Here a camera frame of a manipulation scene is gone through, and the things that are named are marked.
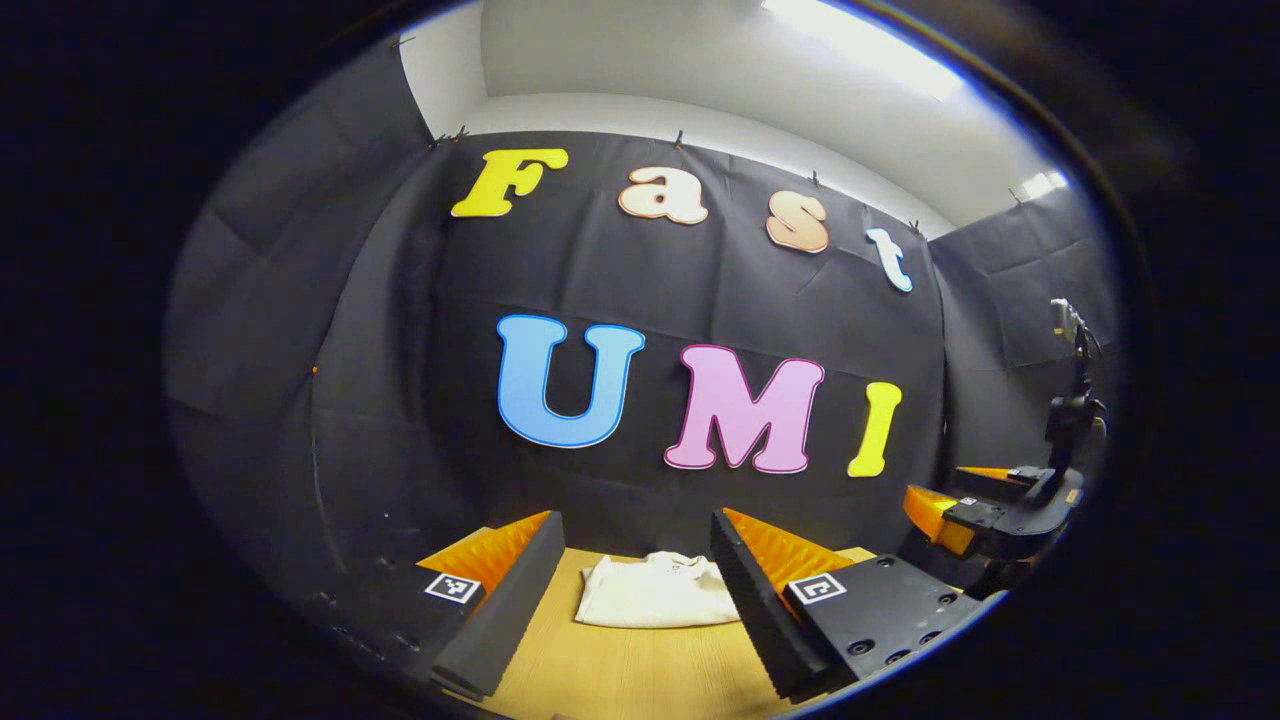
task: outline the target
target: letter m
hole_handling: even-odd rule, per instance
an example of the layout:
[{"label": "letter m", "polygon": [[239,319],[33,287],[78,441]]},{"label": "letter m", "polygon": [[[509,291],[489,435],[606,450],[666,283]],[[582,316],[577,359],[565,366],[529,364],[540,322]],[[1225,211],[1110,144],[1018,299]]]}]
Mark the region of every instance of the letter m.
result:
[{"label": "letter m", "polygon": [[689,368],[692,380],[680,442],[664,454],[668,465],[690,470],[714,465],[712,424],[719,428],[724,460],[731,468],[746,460],[765,432],[769,437],[764,450],[751,459],[756,470],[799,473],[809,465],[804,442],[813,393],[824,374],[822,365],[785,360],[760,396],[753,400],[742,364],[732,350],[691,345],[680,354],[680,361]]}]

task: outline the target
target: white t-shirt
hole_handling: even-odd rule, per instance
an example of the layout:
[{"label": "white t-shirt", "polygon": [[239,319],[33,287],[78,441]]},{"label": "white t-shirt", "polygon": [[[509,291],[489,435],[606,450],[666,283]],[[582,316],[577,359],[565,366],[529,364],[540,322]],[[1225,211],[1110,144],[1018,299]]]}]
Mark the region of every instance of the white t-shirt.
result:
[{"label": "white t-shirt", "polygon": [[654,552],[644,562],[582,568],[582,601],[573,620],[607,628],[689,628],[739,619],[719,568],[699,555]]}]

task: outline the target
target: blue letter u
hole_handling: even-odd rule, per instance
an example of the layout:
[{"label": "blue letter u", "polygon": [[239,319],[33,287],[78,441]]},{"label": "blue letter u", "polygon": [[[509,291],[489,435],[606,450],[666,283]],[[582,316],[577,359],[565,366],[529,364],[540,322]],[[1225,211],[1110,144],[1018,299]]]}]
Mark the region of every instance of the blue letter u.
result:
[{"label": "blue letter u", "polygon": [[613,434],[622,419],[631,356],[644,336],[620,325],[593,325],[586,343],[595,348],[591,405],[577,418],[547,407],[547,373],[552,348],[568,336],[562,323],[535,315],[507,315],[498,322],[503,340],[498,372],[498,413],[520,437],[552,447],[586,447]]}]

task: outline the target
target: screw hole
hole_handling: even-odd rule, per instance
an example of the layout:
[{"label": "screw hole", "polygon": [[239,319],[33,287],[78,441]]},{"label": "screw hole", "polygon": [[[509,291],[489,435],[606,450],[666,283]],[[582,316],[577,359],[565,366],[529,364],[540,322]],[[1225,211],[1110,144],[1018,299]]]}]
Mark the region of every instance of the screw hole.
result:
[{"label": "screw hole", "polygon": [[402,646],[412,650],[413,652],[419,652],[422,650],[422,646],[420,646],[416,639],[406,638],[399,633],[396,633],[396,641],[399,642]]}]

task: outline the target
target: orange foam pad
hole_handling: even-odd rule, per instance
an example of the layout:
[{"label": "orange foam pad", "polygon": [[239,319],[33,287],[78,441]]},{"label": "orange foam pad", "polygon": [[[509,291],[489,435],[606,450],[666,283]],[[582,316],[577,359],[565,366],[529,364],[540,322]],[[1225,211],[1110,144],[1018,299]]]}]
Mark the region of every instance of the orange foam pad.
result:
[{"label": "orange foam pad", "polygon": [[942,527],[946,520],[942,514],[956,503],[956,498],[938,492],[924,489],[920,486],[906,486],[906,497],[902,498],[902,510],[911,523],[920,532],[929,536],[931,542],[938,542]]},{"label": "orange foam pad", "polygon": [[755,561],[769,578],[769,584],[780,596],[782,588],[794,580],[812,578],[841,568],[849,568],[852,560],[837,555],[818,543],[794,536],[736,510],[724,509],[724,516],[733,523],[737,534],[750,548]]},{"label": "orange foam pad", "polygon": [[929,536],[929,542],[936,542],[942,547],[964,555],[973,542],[974,532],[964,525],[948,523],[942,514],[959,502],[954,497],[924,489],[920,486],[906,486],[906,497],[902,498],[902,510],[911,523],[920,532]]},{"label": "orange foam pad", "polygon": [[[436,573],[479,580],[484,585],[485,600],[488,600],[550,514],[550,510],[545,510],[466,542],[449,546],[425,560],[420,560],[419,565]],[[480,605],[484,605],[484,600],[480,601]]]},{"label": "orange foam pad", "polygon": [[1014,479],[1009,477],[1012,470],[1009,468],[956,468],[961,473],[969,473],[970,475],[982,475],[983,478],[992,478],[996,480],[1005,480],[1006,483],[1023,483],[1023,480]]}]

